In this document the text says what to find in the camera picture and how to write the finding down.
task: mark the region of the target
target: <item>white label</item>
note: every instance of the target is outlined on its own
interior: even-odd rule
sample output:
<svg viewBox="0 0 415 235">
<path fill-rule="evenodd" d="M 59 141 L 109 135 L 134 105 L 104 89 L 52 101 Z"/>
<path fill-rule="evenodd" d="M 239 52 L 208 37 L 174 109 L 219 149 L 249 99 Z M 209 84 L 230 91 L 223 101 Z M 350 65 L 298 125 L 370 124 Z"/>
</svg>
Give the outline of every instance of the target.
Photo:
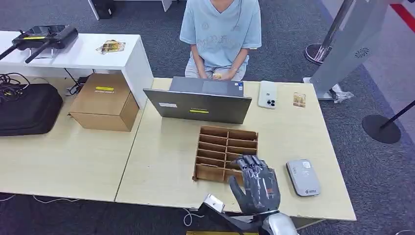
<svg viewBox="0 0 415 235">
<path fill-rule="evenodd" d="M 303 165 L 305 168 L 310 168 L 310 167 L 311 167 L 309 162 L 302 162 L 302 165 Z"/>
<path fill-rule="evenodd" d="M 170 107 L 170 108 L 177 108 L 176 104 L 170 104 L 170 103 L 159 103 L 162 107 Z"/>
</svg>

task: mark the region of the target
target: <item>robot finger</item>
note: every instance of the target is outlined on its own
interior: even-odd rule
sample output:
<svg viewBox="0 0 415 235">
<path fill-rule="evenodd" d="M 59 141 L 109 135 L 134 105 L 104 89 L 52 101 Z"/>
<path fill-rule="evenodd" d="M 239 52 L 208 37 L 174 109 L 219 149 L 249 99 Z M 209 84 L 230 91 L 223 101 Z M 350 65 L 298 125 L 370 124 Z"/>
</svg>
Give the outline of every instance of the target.
<svg viewBox="0 0 415 235">
<path fill-rule="evenodd" d="M 249 165 L 246 163 L 246 161 L 243 159 L 242 156 L 235 159 L 235 160 L 233 160 L 231 162 L 231 164 L 238 164 L 238 166 L 239 166 L 239 168 L 241 168 L 241 170 L 246 169 L 247 167 L 249 167 Z"/>
<path fill-rule="evenodd" d="M 260 160 L 260 161 L 261 161 L 261 164 L 262 164 L 263 166 L 268 167 L 268 165 L 265 163 L 265 161 L 264 161 L 264 160 Z"/>
<path fill-rule="evenodd" d="M 256 155 L 252 155 L 252 160 L 255 162 L 255 165 L 261 165 L 261 161 Z"/>
<path fill-rule="evenodd" d="M 251 156 L 251 155 L 243 155 L 242 157 L 243 157 L 243 159 L 246 161 L 246 163 L 247 163 L 250 167 L 252 167 L 252 166 L 254 166 L 254 165 L 255 165 L 255 162 L 254 162 L 254 160 L 252 159 L 252 156 Z"/>
</svg>

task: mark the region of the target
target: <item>stanchion base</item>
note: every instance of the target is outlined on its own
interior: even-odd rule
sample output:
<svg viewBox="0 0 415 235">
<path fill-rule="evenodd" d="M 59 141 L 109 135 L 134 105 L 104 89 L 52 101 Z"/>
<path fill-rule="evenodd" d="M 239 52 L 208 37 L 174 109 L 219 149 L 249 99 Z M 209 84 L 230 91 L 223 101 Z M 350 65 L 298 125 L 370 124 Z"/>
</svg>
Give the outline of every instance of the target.
<svg viewBox="0 0 415 235">
<path fill-rule="evenodd" d="M 303 77 L 302 81 L 304 83 L 310 83 L 310 79 L 311 79 L 311 77 Z M 339 84 L 334 85 L 333 90 L 335 92 L 341 92 L 342 91 Z M 330 92 L 325 92 L 325 93 L 322 93 L 322 94 L 316 92 L 316 95 L 317 95 L 318 100 L 333 100 L 333 97 L 331 96 Z"/>
<path fill-rule="evenodd" d="M 368 115 L 363 118 L 362 126 L 372 139 L 382 143 L 396 143 L 401 139 L 401 130 L 395 123 L 380 129 L 380 126 L 388 120 L 387 117 L 381 115 Z"/>
<path fill-rule="evenodd" d="M 317 52 L 319 52 L 320 47 L 321 47 L 321 44 L 310 44 L 310 45 L 308 45 L 305 48 L 305 51 L 304 51 L 304 56 L 307 58 L 307 60 L 313 62 L 314 64 L 321 65 L 324 62 L 325 58 L 322 58 L 321 61 L 315 59 L 316 55 L 317 55 Z M 332 49 L 332 47 L 328 48 L 327 55 L 330 53 L 331 49 Z"/>
</svg>

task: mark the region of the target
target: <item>white stand base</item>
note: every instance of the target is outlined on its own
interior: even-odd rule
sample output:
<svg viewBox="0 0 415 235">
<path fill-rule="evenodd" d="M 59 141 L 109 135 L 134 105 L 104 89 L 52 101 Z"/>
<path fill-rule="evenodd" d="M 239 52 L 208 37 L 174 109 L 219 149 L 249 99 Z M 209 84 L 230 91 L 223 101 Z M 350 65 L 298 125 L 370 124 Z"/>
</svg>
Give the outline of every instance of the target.
<svg viewBox="0 0 415 235">
<path fill-rule="evenodd" d="M 311 77 L 304 77 L 302 79 L 302 81 L 304 83 L 310 83 L 310 79 L 311 79 Z M 342 91 L 342 89 L 340 88 L 339 84 L 334 85 L 333 90 L 335 92 L 341 92 Z M 317 94 L 317 99 L 318 100 L 333 100 L 333 97 L 331 97 L 330 92 L 325 92 L 323 94 L 319 94 L 319 93 L 316 92 L 316 94 Z"/>
</svg>

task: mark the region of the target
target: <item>yellow label on box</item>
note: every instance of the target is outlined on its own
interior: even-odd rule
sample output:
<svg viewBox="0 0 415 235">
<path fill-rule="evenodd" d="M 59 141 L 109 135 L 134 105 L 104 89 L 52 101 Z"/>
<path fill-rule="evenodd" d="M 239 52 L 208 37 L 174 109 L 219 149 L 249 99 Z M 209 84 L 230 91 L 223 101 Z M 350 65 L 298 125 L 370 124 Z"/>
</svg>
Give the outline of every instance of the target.
<svg viewBox="0 0 415 235">
<path fill-rule="evenodd" d="M 95 89 L 102 90 L 102 91 L 113 91 L 114 90 L 113 87 L 95 87 Z"/>
<path fill-rule="evenodd" d="M 25 37 L 23 39 L 43 39 L 45 37 Z"/>
</svg>

